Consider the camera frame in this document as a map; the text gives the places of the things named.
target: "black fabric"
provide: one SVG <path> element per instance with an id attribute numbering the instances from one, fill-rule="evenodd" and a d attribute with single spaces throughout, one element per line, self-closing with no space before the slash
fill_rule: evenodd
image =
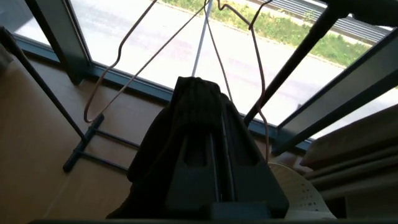
<path id="1" fill-rule="evenodd" d="M 185 134 L 221 129 L 220 88 L 200 78 L 179 77 L 172 100 L 155 118 L 127 178 L 124 203 L 107 218 L 160 218 Z"/>

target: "brown fabric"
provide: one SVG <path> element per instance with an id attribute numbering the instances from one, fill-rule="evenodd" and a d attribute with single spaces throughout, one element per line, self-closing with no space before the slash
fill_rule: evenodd
<path id="1" fill-rule="evenodd" d="M 311 143 L 300 165 L 318 170 L 398 144 L 398 105 L 391 106 Z"/>

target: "pavement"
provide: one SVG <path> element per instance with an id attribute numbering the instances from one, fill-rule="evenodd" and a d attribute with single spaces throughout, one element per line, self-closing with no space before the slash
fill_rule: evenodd
<path id="1" fill-rule="evenodd" d="M 91 58 L 104 65 L 110 65 L 116 60 L 120 41 L 150 3 L 148 0 L 71 2 Z M 191 16 L 190 13 L 164 4 L 156 4 L 124 44 L 122 57 L 116 68 L 135 74 Z M 169 88 L 174 87 L 179 76 L 191 76 L 203 20 L 203 17 L 194 18 L 139 76 Z M 46 42 L 42 33 L 36 31 L 36 34 L 32 35 L 33 30 L 37 28 L 39 26 L 32 19 L 17 33 Z M 261 92 L 259 67 L 252 37 L 215 21 L 211 21 L 211 29 L 228 77 L 234 104 L 239 112 L 246 114 Z M 291 56 L 294 48 L 259 37 L 257 44 L 268 85 Z M 307 56 L 263 107 L 268 122 L 274 125 L 281 123 L 299 104 L 304 104 L 342 70 L 341 67 Z M 208 31 L 195 76 L 218 83 L 221 90 L 227 93 Z M 396 95 L 397 90 L 387 92 L 325 128 L 313 138 L 398 103 Z"/>

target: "metal guardrail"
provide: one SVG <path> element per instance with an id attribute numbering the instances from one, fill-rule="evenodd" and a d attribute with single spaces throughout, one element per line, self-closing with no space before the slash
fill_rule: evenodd
<path id="1" fill-rule="evenodd" d="M 249 0 L 254 3 L 262 3 L 263 0 Z M 316 20 L 320 14 L 325 10 L 321 5 L 324 4 L 320 1 L 304 0 L 277 0 L 268 4 L 269 7 L 279 8 L 299 17 L 309 17 L 311 20 Z M 354 39 L 360 40 L 365 43 L 375 44 L 381 40 L 385 35 L 390 33 L 389 30 L 382 27 L 373 26 L 361 21 L 357 21 L 351 16 L 345 19 L 339 19 L 332 28 L 337 33 L 347 35 Z"/>

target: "floor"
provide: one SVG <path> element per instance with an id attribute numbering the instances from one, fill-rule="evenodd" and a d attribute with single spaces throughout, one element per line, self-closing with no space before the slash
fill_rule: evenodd
<path id="1" fill-rule="evenodd" d="M 93 83 L 74 86 L 66 73 L 31 60 L 83 132 L 83 107 Z M 116 93 L 101 87 L 90 115 Z M 101 129 L 140 143 L 162 109 L 131 95 L 121 95 L 105 112 Z M 0 75 L 0 223 L 38 218 L 102 219 L 127 196 L 125 175 L 80 159 L 69 174 L 64 162 L 80 138 L 19 62 Z M 257 142 L 261 151 L 264 145 Z M 86 151 L 127 167 L 136 151 L 99 136 Z"/>

